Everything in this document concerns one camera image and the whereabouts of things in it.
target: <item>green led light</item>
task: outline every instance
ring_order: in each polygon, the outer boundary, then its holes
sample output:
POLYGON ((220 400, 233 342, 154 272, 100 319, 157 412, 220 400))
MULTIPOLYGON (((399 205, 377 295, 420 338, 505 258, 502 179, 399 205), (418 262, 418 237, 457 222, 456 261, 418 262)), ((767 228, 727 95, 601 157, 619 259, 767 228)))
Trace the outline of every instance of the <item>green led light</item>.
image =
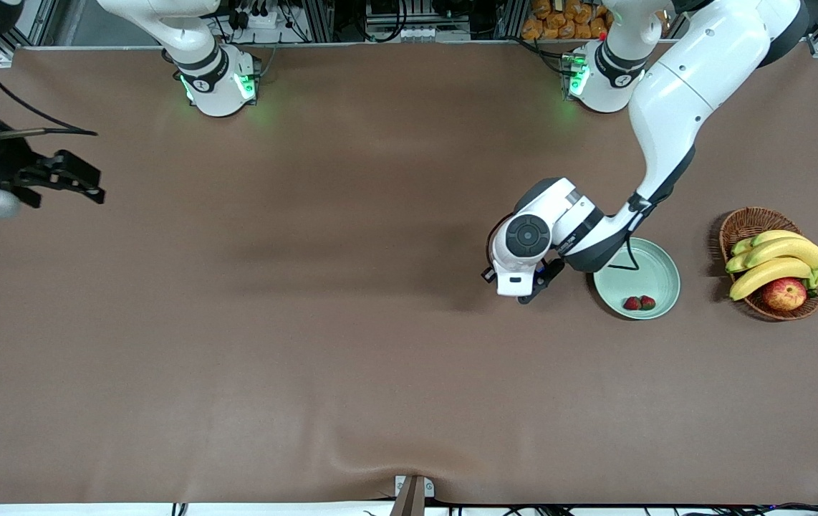
POLYGON ((189 84, 186 82, 186 78, 183 75, 180 75, 180 82, 183 83, 183 89, 186 89, 186 98, 189 99, 190 102, 194 102, 193 100, 193 92, 189 90, 189 84))
POLYGON ((572 77, 572 88, 570 88, 570 92, 572 95, 580 95, 584 92, 584 85, 587 84, 587 80, 590 77, 590 68, 587 65, 584 65, 582 71, 576 73, 572 77))
POLYGON ((244 98, 253 98, 253 79, 246 76, 241 77, 235 73, 234 82, 238 85, 240 95, 243 95, 244 98))

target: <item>strawberry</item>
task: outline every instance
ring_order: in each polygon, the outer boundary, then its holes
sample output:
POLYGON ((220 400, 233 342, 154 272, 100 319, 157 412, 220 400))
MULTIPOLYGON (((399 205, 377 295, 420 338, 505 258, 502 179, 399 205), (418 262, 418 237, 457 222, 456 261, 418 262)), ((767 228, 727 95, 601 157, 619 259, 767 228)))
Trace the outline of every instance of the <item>strawberry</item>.
POLYGON ((658 302, 648 296, 642 296, 639 302, 641 303, 641 310, 654 310, 654 307, 658 306, 658 302))
POLYGON ((641 300, 635 296, 629 297, 622 307, 626 310, 641 310, 641 300))

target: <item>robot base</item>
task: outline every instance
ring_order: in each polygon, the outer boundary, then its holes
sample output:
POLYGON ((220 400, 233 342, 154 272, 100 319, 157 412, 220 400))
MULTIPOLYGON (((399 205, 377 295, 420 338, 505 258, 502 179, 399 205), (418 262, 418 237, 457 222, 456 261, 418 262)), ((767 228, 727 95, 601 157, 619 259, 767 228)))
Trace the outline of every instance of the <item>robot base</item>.
POLYGON ((632 91, 644 77, 644 72, 634 80, 628 75, 618 80, 627 80, 624 85, 612 85, 597 70, 595 55, 601 42, 590 42, 562 59, 562 69, 572 71, 572 76, 563 76, 562 90, 566 98, 578 99, 587 108, 600 113, 615 113, 626 107, 632 98, 632 91))
POLYGON ((221 48, 228 53, 228 71, 212 91, 200 92, 183 79, 190 105, 195 105, 209 117, 228 117, 245 105, 255 105, 259 94, 262 62, 231 45, 221 45, 221 48))

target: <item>cable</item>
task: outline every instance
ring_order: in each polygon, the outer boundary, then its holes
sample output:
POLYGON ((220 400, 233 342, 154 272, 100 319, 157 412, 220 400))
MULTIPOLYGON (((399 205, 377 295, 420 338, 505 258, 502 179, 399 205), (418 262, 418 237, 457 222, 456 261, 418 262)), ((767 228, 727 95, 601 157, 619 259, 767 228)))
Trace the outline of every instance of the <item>cable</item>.
POLYGON ((514 216, 514 213, 509 213, 509 214, 503 216, 503 218, 501 218, 501 220, 499 220, 498 223, 495 224, 495 226, 493 228, 491 228, 491 231, 489 231, 489 237, 485 241, 485 262, 487 262, 487 264, 491 265, 491 238, 492 238, 492 236, 494 236, 495 231, 498 231, 498 228, 500 228, 500 226, 502 224, 504 224, 505 220, 510 219, 512 216, 514 216))
POLYGON ((274 47, 272 47, 272 53, 271 53, 271 55, 269 55, 269 62, 267 62, 267 63, 266 63, 266 67, 265 67, 265 68, 263 68, 261 72, 259 72, 259 77, 260 77, 260 78, 265 77, 266 73, 269 73, 269 66, 272 66, 272 61, 274 61, 274 59, 275 59, 275 52, 278 52, 278 50, 279 50, 279 45, 280 45, 281 43, 282 43, 282 32, 281 32, 281 30, 280 30, 280 32, 279 32, 279 40, 278 40, 278 42, 277 42, 277 43, 275 43, 275 46, 274 46, 274 47))
POLYGON ((629 251, 629 259, 632 260, 631 265, 608 265, 611 269, 620 269, 622 271, 639 271, 641 267, 638 267, 638 262, 635 261, 635 255, 632 254, 632 233, 629 232, 625 235, 625 248, 629 251))
POLYGON ((544 53, 541 52, 541 50, 539 49, 539 45, 537 45, 535 39, 533 40, 533 47, 534 47, 534 49, 536 49, 536 53, 539 55, 539 58, 542 59, 543 65, 546 65, 547 68, 549 68, 553 72, 559 73, 559 75, 573 75, 574 74, 574 73, 571 73, 571 72, 563 72, 559 68, 556 68, 555 66, 553 66, 552 63, 549 62, 549 57, 544 55, 544 53))
MULTIPOLYGON (((361 3, 356 2, 356 6, 360 7, 361 3)), ((396 39, 397 36, 403 33, 403 29, 406 28, 406 23, 409 21, 409 8, 406 6, 405 0, 400 0, 400 6, 403 8, 403 20, 400 22, 400 9, 397 6, 396 9, 396 27, 393 27, 393 32, 390 33, 390 36, 386 36, 384 39, 377 39, 374 36, 367 35, 367 32, 361 27, 360 20, 365 19, 367 21, 366 16, 361 16, 360 10, 355 11, 355 29, 357 33, 361 35, 362 38, 366 40, 366 42, 373 42, 373 43, 386 43, 391 42, 392 40, 396 39)))
POLYGON ((228 42, 228 34, 225 33, 225 26, 221 25, 221 19, 219 19, 218 14, 212 14, 212 19, 215 20, 215 23, 218 24, 218 30, 221 32, 221 40, 222 42, 228 42))
POLYGON ((63 121, 59 120, 59 118, 53 118, 53 117, 51 117, 51 115, 47 115, 46 113, 43 113, 39 109, 36 109, 35 107, 32 107, 32 105, 30 105, 27 102, 23 101, 20 97, 17 97, 17 95, 15 95, 11 90, 7 89, 7 86, 3 85, 1 81, 0 81, 0 90, 5 92, 5 94, 8 95, 13 101, 17 102, 17 104, 23 105, 24 108, 26 108, 28 111, 32 112, 34 115, 38 115, 39 117, 46 118, 46 120, 51 121, 53 124, 62 126, 63 128, 67 128, 69 130, 69 134, 81 134, 81 135, 86 135, 86 136, 97 136, 97 132, 95 132, 95 131, 83 130, 82 128, 79 128, 78 126, 72 126, 72 124, 63 122, 63 121))
POLYGON ((301 39, 304 43, 309 43, 310 39, 307 38, 307 33, 301 29, 301 24, 297 21, 297 16, 294 15, 294 9, 292 9, 292 5, 288 3, 288 0, 282 0, 279 3, 279 9, 282 11, 282 16, 284 16, 285 21, 291 23, 292 25, 289 27, 294 32, 295 36, 301 39), (285 7, 288 8, 288 12, 285 13, 285 9, 282 8, 282 2, 284 2, 285 7))
POLYGON ((0 131, 0 140, 10 140, 10 138, 29 138, 32 136, 42 136, 44 134, 74 134, 69 128, 26 128, 26 130, 3 130, 0 131))
POLYGON ((548 52, 547 50, 540 50, 540 49, 536 48, 536 40, 535 39, 534 39, 533 45, 530 45, 530 43, 527 43, 525 39, 518 38, 517 36, 505 36, 503 39, 507 39, 510 42, 517 42, 522 47, 524 47, 524 49, 530 50, 530 52, 533 52, 534 54, 540 54, 540 55, 544 55, 546 57, 553 57, 553 58, 557 58, 557 59, 562 58, 562 54, 560 54, 560 53, 548 52))

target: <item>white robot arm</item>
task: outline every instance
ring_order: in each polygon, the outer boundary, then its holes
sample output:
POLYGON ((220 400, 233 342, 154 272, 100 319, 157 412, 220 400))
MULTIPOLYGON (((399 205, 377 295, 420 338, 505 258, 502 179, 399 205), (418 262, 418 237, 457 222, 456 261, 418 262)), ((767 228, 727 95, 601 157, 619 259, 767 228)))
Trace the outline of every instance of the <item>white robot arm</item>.
MULTIPOLYGON (((660 42, 661 23, 655 13, 664 10, 670 0, 605 0, 603 4, 615 20, 603 42, 590 42, 575 50, 575 54, 584 56, 590 75, 588 81, 580 81, 577 87, 570 85, 569 94, 594 111, 612 113, 625 108, 644 76, 645 63, 660 42)), ((672 4, 678 13, 687 13, 703 10, 711 0, 672 0, 672 4)), ((780 0, 763 2, 762 7, 757 6, 759 1, 747 4, 759 11, 763 23, 769 26, 767 30, 772 32, 782 26, 785 26, 782 32, 805 32, 809 23, 806 10, 797 9, 796 2, 793 6, 780 0), (785 25, 789 22, 786 15, 790 12, 799 13, 799 16, 792 17, 789 25, 785 25)), ((782 32, 769 36, 776 39, 782 32)), ((773 45, 763 63, 767 65, 784 55, 788 43, 793 45, 797 41, 784 40, 773 45)))
MULTIPOLYGON (((657 0, 611 4, 644 4, 650 11, 645 20, 656 19, 657 0)), ((526 303, 564 264, 586 273, 605 267, 655 206, 670 196, 693 160, 701 124, 757 66, 785 55, 806 25, 807 12, 800 0, 704 2, 688 33, 648 70, 632 93, 629 117, 647 168, 628 202, 615 215, 605 216, 569 180, 539 182, 491 236, 491 268, 483 277, 497 280, 499 295, 526 303), (559 259, 547 262, 550 251, 559 259)))
POLYGON ((157 39, 180 69, 186 95, 211 117, 226 117, 255 101, 259 70, 253 56, 219 45, 200 16, 221 0, 98 0, 100 6, 157 39))

